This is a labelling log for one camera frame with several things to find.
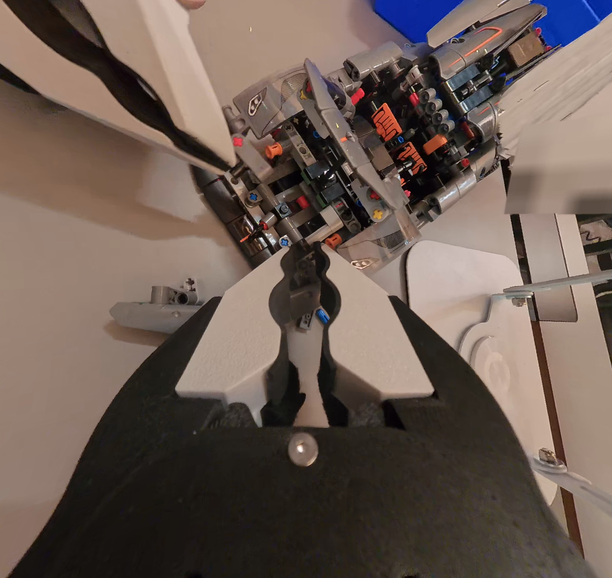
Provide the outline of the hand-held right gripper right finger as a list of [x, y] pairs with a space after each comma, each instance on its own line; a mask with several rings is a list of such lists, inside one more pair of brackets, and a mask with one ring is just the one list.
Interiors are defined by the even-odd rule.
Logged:
[[317, 246], [325, 325], [317, 382], [328, 425], [346, 427], [364, 406], [431, 398], [434, 387], [395, 300], [327, 245]]

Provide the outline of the white book stand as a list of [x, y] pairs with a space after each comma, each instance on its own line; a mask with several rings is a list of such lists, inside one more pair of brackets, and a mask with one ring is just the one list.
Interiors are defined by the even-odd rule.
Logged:
[[406, 260], [409, 306], [477, 373], [512, 426], [540, 491], [551, 504], [558, 485], [611, 515], [611, 495], [538, 454], [553, 437], [527, 306], [505, 289], [522, 284], [506, 256], [428, 240]]

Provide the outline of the grey lego car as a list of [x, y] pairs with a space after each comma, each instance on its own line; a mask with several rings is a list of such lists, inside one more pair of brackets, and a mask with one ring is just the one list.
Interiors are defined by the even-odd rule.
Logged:
[[237, 166], [191, 167], [250, 268], [326, 244], [374, 274], [500, 166], [501, 101], [559, 46], [534, 0], [463, 0], [426, 42], [389, 42], [323, 75], [306, 59], [223, 112]]

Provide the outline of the grey lego fender assembly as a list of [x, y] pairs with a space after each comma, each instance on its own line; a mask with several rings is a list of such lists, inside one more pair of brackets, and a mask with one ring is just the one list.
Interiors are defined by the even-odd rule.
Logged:
[[204, 304], [203, 283], [188, 277], [179, 286], [153, 285], [147, 302], [118, 302], [109, 313], [120, 326], [172, 334]]

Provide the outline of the open instruction booklet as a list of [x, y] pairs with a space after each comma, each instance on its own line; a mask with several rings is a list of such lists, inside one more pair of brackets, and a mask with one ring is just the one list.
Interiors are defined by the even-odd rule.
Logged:
[[611, 212], [611, 15], [502, 99], [506, 214]]

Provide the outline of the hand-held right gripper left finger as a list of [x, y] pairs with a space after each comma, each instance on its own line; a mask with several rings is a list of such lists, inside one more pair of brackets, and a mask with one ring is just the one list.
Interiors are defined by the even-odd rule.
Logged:
[[287, 329], [307, 309], [291, 292], [299, 247], [277, 254], [220, 299], [176, 384], [184, 398], [244, 404], [261, 426], [292, 426], [304, 401], [290, 361]]

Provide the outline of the small dark grey lego assembly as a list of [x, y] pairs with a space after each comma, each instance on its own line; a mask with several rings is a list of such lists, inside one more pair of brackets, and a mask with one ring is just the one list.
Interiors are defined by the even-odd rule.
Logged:
[[289, 270], [289, 311], [299, 329], [310, 329], [314, 319], [324, 326], [330, 317], [321, 305], [321, 255], [311, 245], [294, 245]]

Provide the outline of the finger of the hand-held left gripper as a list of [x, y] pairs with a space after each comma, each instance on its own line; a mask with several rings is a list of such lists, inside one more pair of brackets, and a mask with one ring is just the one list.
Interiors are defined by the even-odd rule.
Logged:
[[171, 126], [134, 70], [117, 60], [80, 0], [1, 0], [1, 64], [44, 97], [218, 174], [230, 170]]
[[230, 132], [177, 0], [80, 0], [111, 54], [134, 70], [170, 116], [171, 126], [204, 152], [234, 166]]

